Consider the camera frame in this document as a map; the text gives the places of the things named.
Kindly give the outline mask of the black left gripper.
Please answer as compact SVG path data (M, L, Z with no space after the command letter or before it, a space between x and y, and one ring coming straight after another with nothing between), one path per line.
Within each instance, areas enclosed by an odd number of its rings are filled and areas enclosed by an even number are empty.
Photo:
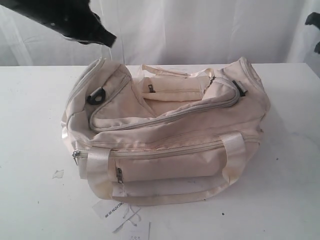
M80 43L112 48L117 37L107 31L100 17L91 11L89 0L46 0L47 26Z

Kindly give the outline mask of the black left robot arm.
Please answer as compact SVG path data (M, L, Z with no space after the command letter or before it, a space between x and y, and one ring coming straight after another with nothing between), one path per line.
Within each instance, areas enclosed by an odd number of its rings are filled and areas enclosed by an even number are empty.
M111 48L117 39L91 10L89 0L2 0L0 4L83 45Z

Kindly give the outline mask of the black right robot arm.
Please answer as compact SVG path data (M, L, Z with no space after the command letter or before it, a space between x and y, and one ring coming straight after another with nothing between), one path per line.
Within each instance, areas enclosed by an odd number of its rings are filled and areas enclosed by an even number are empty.
M318 12L310 13L304 23L306 26L314 26L320 30L320 14ZM318 42L313 50L316 54L320 54L320 42Z

